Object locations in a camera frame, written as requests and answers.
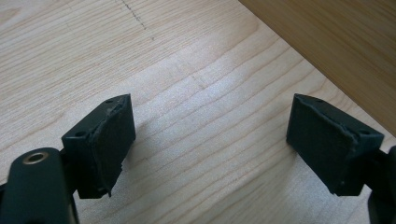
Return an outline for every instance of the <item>light wood tabletop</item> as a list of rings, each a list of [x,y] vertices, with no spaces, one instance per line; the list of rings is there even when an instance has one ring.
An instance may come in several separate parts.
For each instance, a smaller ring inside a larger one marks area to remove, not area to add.
[[[105,99],[130,93],[137,138],[112,197],[81,223],[368,223],[285,141],[292,96],[396,139],[236,0],[2,1],[0,179]]]

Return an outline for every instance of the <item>scratch on wood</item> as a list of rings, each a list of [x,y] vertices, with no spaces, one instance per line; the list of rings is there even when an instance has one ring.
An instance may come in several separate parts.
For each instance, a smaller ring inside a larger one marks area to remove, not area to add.
[[[145,25],[145,23],[143,23],[142,21],[141,21],[141,19],[140,19],[140,17],[138,17],[137,15],[136,15],[136,13],[132,10],[132,8],[124,1],[124,0],[121,0],[122,1],[122,3],[126,6],[126,8],[128,8],[128,10],[130,10],[131,12],[132,12],[132,15],[134,16],[134,19],[137,21],[137,22],[139,22],[139,24],[143,27],[143,29],[147,29],[147,27],[146,27],[146,25]]]

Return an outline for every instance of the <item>wood plank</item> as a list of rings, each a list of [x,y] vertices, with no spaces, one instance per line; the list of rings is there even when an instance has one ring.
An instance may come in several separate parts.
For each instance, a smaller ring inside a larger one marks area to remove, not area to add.
[[[81,223],[368,223],[286,144],[313,95],[396,139],[236,0],[0,2],[0,183],[19,155],[131,93],[137,139]]]
[[[396,1],[240,2],[396,135]]]

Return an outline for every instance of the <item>wood grain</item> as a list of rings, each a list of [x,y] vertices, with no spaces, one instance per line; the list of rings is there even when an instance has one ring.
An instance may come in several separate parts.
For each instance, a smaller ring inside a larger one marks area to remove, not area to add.
[[[367,223],[286,144],[295,92],[376,121],[239,2],[2,1],[0,179],[131,93],[137,139],[81,223]]]
[[[396,1],[240,2],[396,135]]]

